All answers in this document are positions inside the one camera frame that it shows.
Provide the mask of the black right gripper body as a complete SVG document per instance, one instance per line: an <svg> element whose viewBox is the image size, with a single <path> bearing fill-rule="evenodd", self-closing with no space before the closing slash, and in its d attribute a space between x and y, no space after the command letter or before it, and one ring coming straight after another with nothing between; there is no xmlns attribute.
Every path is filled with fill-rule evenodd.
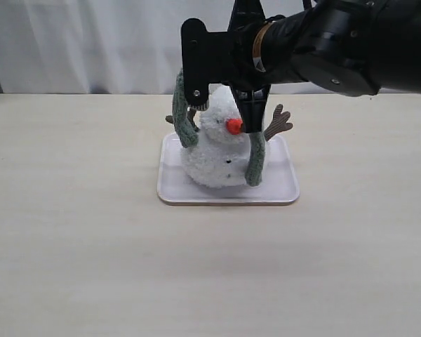
<svg viewBox="0 0 421 337"><path fill-rule="evenodd" d="M256 69L255 36L267 25L260 1L235 1L225 31L205 35L205 83L233 86L238 91L269 91Z"/></svg>

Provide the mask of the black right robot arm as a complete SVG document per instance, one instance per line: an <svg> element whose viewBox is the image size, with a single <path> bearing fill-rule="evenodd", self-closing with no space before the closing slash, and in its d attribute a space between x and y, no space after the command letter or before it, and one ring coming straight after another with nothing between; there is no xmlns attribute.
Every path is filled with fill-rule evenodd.
<svg viewBox="0 0 421 337"><path fill-rule="evenodd" d="M240 91L307 82L351 97L421 94L421 1L317 1L250 20L225 52L210 82Z"/></svg>

